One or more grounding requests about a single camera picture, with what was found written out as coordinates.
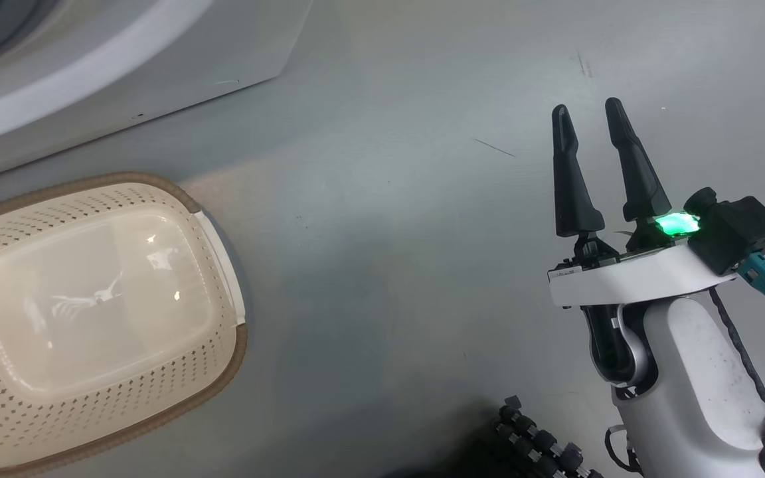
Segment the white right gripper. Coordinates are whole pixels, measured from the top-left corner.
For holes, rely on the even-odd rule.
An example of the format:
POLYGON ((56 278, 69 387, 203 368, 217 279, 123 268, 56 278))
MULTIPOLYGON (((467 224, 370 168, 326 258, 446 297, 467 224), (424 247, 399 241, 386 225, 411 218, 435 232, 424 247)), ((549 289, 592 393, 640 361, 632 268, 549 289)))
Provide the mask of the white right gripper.
MULTIPOLYGON (((608 133, 620 158, 625 221, 669 214, 671 203, 617 98, 605 101, 608 133)), ((553 303, 561 307, 621 305, 689 295, 737 279, 716 275, 680 237, 667 247, 620 254, 598 236, 603 214, 592 205, 577 159, 578 137, 565 105, 552 110, 555 231, 577 236, 574 256, 547 272, 553 303)))

